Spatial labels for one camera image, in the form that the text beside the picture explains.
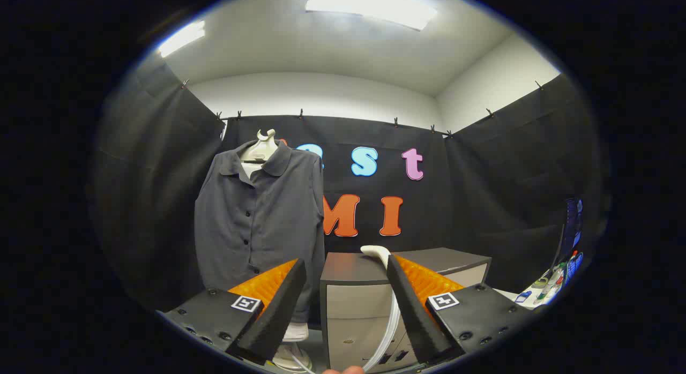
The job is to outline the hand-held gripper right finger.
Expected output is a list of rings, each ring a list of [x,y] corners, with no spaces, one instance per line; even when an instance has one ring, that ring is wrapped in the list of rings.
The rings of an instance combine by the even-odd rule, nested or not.
[[[484,283],[461,286],[397,254],[387,258],[386,275],[422,364],[483,354],[535,320],[534,311]]]

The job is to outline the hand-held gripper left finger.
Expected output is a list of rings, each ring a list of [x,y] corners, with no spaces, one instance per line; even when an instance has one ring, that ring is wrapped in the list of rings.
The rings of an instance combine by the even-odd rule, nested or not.
[[[207,288],[161,319],[214,354],[262,366],[281,345],[306,279],[304,261],[293,259],[232,289]]]

